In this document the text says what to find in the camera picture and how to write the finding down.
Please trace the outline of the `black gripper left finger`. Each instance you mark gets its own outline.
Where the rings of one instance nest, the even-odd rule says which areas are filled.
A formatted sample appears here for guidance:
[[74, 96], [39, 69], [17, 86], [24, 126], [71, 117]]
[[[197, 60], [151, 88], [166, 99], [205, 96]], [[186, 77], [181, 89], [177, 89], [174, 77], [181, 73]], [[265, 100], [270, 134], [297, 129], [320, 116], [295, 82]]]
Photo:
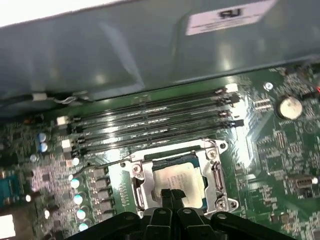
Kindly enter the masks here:
[[172, 237], [173, 191], [161, 191], [161, 207], [139, 217], [123, 212], [71, 237], [69, 240], [170, 240]]

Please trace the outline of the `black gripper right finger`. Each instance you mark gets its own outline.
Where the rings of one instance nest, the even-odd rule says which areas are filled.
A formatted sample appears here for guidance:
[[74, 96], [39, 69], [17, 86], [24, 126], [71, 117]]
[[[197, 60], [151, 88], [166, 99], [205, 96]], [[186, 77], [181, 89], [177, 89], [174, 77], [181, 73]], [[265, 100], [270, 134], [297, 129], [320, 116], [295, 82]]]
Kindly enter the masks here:
[[179, 223], [184, 231], [184, 240], [292, 240], [283, 233], [252, 222], [225, 211], [218, 211], [210, 219], [199, 215], [192, 208], [185, 207], [183, 190], [173, 189], [172, 199]]

